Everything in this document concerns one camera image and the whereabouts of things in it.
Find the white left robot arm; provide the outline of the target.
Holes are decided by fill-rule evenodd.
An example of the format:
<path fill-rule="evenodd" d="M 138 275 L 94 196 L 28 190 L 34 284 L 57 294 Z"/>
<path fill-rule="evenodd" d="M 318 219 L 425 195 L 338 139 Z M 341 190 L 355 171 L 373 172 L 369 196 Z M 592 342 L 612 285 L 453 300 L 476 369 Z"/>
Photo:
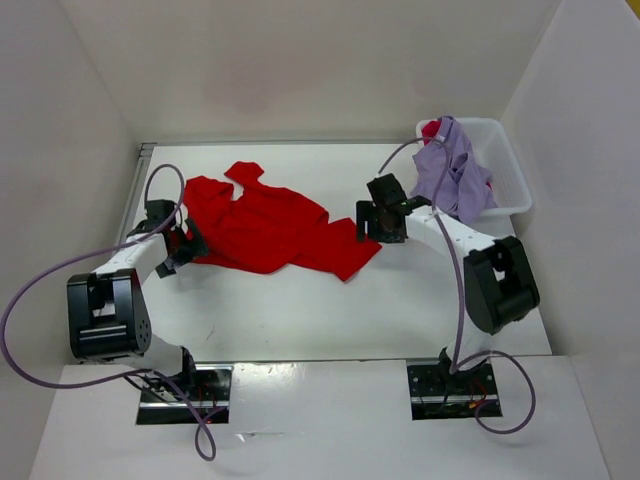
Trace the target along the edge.
<path fill-rule="evenodd" d="M 177 204 L 153 200 L 146 218 L 128 234 L 131 244 L 90 273 L 72 276 L 66 286 L 70 347 L 81 361 L 111 362 L 158 371 L 180 388 L 196 385 L 196 366 L 183 346 L 152 332 L 143 284 L 163 279 L 208 254 L 195 222 L 186 229 L 172 216 Z"/>

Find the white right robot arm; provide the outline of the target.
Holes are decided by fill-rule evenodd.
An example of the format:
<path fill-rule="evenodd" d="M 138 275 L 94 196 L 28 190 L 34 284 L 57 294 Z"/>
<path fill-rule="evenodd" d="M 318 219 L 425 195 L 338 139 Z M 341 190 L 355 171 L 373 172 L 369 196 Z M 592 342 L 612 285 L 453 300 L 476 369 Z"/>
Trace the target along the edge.
<path fill-rule="evenodd" d="M 356 203 L 359 242 L 420 242 L 450 258 L 458 298 L 453 343 L 441 361 L 459 376 L 494 353 L 492 338 L 523 320 L 540 303 L 525 248 L 514 236 L 497 238 L 442 212 L 422 197 L 408 197 L 392 174 L 367 183 L 369 200 Z"/>

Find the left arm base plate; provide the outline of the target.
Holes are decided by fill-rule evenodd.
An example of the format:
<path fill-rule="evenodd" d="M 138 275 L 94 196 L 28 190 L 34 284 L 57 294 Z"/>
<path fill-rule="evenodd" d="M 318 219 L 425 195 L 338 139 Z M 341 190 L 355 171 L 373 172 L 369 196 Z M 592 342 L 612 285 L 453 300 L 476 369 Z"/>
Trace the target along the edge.
<path fill-rule="evenodd" d="M 227 424 L 233 366 L 199 363 L 189 378 L 176 376 L 173 382 L 206 424 Z M 137 376 L 140 392 L 136 424 L 141 426 L 196 424 L 184 399 L 164 380 Z"/>

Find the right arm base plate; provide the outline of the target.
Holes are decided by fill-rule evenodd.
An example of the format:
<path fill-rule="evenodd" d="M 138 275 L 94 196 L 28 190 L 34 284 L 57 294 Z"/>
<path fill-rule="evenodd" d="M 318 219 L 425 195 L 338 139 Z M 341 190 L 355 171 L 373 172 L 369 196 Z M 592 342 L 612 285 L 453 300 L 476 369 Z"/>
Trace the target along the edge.
<path fill-rule="evenodd" d="M 449 378 L 436 360 L 406 365 L 413 421 L 502 416 L 492 366 L 484 362 L 472 372 Z"/>

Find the red t shirt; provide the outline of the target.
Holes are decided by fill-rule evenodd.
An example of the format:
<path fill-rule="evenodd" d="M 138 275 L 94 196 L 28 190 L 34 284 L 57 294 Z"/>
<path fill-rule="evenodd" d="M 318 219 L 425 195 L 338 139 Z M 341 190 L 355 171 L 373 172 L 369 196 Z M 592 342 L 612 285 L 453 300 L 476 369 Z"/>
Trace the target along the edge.
<path fill-rule="evenodd" d="M 350 218 L 329 212 L 286 187 L 265 185 L 255 162 L 235 162 L 224 181 L 197 176 L 186 182 L 184 205 L 208 247 L 196 259 L 256 274 L 288 265 L 330 273 L 349 281 L 382 249 L 356 238 Z"/>

